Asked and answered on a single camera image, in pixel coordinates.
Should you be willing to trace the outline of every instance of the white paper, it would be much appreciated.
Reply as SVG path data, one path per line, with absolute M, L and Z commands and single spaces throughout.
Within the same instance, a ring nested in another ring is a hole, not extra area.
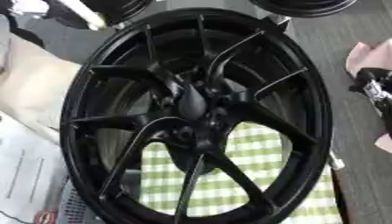
M 67 175 L 60 148 L 0 112 L 0 210 L 26 222 L 54 209 Z M 17 224 L 0 214 L 1 224 Z

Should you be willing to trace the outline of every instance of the black object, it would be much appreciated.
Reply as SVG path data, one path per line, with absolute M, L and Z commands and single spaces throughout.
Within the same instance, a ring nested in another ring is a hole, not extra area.
M 286 166 L 265 192 L 224 154 L 240 122 L 269 126 L 291 141 Z M 270 20 L 175 10 L 134 23 L 98 49 L 69 89 L 60 135 L 75 188 L 107 223 L 279 223 L 325 167 L 332 115 L 319 72 Z M 152 211 L 123 190 L 125 170 L 140 168 L 152 142 L 165 144 L 185 172 L 175 215 Z M 115 154 L 113 163 L 104 152 Z M 188 217 L 198 177 L 216 167 L 249 202 Z
M 350 90 L 370 98 L 381 112 L 387 132 L 392 137 L 392 71 L 374 67 L 362 68 Z
M 48 17 L 56 18 L 63 25 L 78 29 L 87 29 L 83 18 L 68 9 L 58 0 L 46 0 L 50 4 Z M 129 20 L 145 10 L 152 0 L 81 0 L 88 8 L 102 15 L 107 25 L 116 25 Z
M 294 18 L 323 17 L 354 4 L 357 0 L 250 0 L 260 8 Z

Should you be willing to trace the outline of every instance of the floor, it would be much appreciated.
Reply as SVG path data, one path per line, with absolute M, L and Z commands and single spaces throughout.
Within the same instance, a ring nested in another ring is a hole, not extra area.
M 136 19 L 194 6 L 226 8 L 259 18 L 265 15 L 248 1 L 166 0 L 155 2 Z M 20 25 L 37 33 L 52 53 L 79 63 L 114 33 L 110 29 L 75 30 L 53 20 L 23 20 Z M 347 90 L 352 81 L 344 69 L 355 43 L 377 44 L 392 37 L 392 1 L 360 0 L 330 17 L 294 19 L 289 35 L 309 53 L 329 87 L 335 120 L 333 148 L 346 162 L 346 169 L 338 175 L 352 223 L 392 223 L 392 155 L 374 147 L 383 132 L 382 122 L 367 99 Z

